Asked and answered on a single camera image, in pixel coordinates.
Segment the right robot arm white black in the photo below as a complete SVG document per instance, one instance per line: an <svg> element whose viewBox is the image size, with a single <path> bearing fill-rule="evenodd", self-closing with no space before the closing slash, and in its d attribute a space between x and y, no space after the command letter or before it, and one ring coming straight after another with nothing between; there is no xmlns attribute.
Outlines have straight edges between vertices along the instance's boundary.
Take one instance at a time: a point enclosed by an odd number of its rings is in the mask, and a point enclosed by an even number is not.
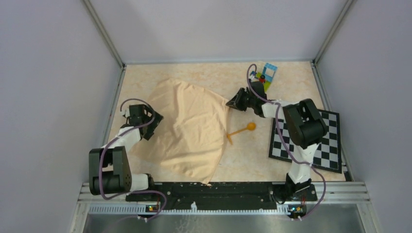
<svg viewBox="0 0 412 233"><path fill-rule="evenodd" d="M286 149L292 165L286 175L285 194L291 200L298 200L311 184L310 171L315 152L327 133L327 127L312 99L299 102L269 100L263 84L252 82L240 88L226 106L239 111L253 109L263 118L273 118L278 125L282 119L287 125L293 151Z"/></svg>

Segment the peach cloth napkin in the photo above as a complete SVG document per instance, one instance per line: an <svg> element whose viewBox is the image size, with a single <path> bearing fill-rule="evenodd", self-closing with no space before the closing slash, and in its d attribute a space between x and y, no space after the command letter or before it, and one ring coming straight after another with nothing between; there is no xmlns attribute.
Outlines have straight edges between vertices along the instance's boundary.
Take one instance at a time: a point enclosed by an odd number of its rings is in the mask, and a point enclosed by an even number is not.
<svg viewBox="0 0 412 233"><path fill-rule="evenodd" d="M148 102L164 118L149 140L132 147L132 168L141 159L190 181L209 183L226 144L227 99L199 85L166 79Z"/></svg>

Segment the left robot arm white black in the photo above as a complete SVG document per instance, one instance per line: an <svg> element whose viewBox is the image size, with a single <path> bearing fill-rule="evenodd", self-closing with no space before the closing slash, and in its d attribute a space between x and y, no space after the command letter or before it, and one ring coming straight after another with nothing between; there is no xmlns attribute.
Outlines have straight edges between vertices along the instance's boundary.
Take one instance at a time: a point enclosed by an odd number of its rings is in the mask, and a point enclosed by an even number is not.
<svg viewBox="0 0 412 233"><path fill-rule="evenodd" d="M127 153L142 139L149 140L164 117L145 104L121 110L126 122L106 145L89 152L89 190L92 195L137 191L143 200L154 198L156 188L149 173L133 174Z"/></svg>

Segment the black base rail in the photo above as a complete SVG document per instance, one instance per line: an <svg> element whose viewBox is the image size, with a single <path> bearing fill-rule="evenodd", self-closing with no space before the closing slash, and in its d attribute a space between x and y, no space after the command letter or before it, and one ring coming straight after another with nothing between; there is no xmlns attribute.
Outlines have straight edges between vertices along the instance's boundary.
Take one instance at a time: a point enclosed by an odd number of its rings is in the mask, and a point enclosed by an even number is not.
<svg viewBox="0 0 412 233"><path fill-rule="evenodd" d="M151 201L160 204L166 196L165 210L186 210L195 203L199 210L271 210L287 202L317 201L315 187L287 196L280 182L164 182L151 186L154 194L129 194L128 202Z"/></svg>

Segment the black white checkerboard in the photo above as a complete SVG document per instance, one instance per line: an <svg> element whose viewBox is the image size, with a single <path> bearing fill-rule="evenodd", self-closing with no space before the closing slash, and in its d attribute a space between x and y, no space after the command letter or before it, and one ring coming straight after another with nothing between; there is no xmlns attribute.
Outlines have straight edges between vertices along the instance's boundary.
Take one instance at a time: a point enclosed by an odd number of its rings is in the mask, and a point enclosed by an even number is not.
<svg viewBox="0 0 412 233"><path fill-rule="evenodd" d="M328 132L322 138L320 145L313 158L315 168L331 171L335 173L342 172L342 155L340 140L340 116L338 113L320 110ZM270 140L268 157L285 162L291 162L289 154L281 143L280 136L277 132L275 120L272 122L272 134Z"/></svg>

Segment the colourful toy brick model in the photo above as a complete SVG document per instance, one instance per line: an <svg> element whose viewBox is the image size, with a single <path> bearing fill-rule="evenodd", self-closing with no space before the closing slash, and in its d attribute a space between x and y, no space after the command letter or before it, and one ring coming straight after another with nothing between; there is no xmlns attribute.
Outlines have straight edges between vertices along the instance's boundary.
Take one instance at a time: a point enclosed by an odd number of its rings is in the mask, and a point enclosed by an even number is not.
<svg viewBox="0 0 412 233"><path fill-rule="evenodd" d="M278 67L270 63L260 62L258 64L251 64L248 69L248 78L252 83L262 83L264 91L267 92L275 78L277 70Z"/></svg>

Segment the orange plastic knife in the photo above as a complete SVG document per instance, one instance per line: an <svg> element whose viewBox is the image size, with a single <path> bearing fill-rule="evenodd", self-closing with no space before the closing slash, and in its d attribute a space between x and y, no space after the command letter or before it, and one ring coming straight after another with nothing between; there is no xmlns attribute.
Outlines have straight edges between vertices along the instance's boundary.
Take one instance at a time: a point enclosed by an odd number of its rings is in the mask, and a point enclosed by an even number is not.
<svg viewBox="0 0 412 233"><path fill-rule="evenodd" d="M230 135L230 134L227 134L226 137L227 137L230 145L232 145L232 144L233 144L233 141L232 141L232 139L231 139L231 135Z"/></svg>

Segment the aluminium frame profile front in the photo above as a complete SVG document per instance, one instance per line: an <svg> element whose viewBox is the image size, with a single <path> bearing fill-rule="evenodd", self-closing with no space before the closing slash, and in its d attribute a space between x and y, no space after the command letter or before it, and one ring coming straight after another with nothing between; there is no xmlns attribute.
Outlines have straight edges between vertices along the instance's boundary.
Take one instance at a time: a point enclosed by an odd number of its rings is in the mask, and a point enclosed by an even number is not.
<svg viewBox="0 0 412 233"><path fill-rule="evenodd" d="M287 202L280 204L276 209L271 210L199 210L195 203L186 210L165 210L166 196L160 204L151 201L128 202L126 196L129 194L119 195L109 200L103 199L99 195L92 195L87 183L83 184L79 203L87 203L90 206L91 213L97 214L132 214L152 216L156 213L163 215L286 215L302 216L307 213L314 205L322 204L363 204L370 201L366 186L361 182L315 182L312 184L318 195L317 201Z"/></svg>

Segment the orange plastic spoon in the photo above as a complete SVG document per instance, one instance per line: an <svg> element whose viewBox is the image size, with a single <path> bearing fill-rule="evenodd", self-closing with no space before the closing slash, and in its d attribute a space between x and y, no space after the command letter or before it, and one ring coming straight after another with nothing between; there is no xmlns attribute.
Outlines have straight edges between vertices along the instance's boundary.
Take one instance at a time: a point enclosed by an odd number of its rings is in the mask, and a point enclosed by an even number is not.
<svg viewBox="0 0 412 233"><path fill-rule="evenodd" d="M227 133L226 136L231 137L231 136L236 135L238 133L241 133L243 131L254 131L255 129L256 129L256 124L254 122L249 122L246 125L246 127L244 127L243 129L239 129L239 130L237 130L235 132L232 132L232 133Z"/></svg>

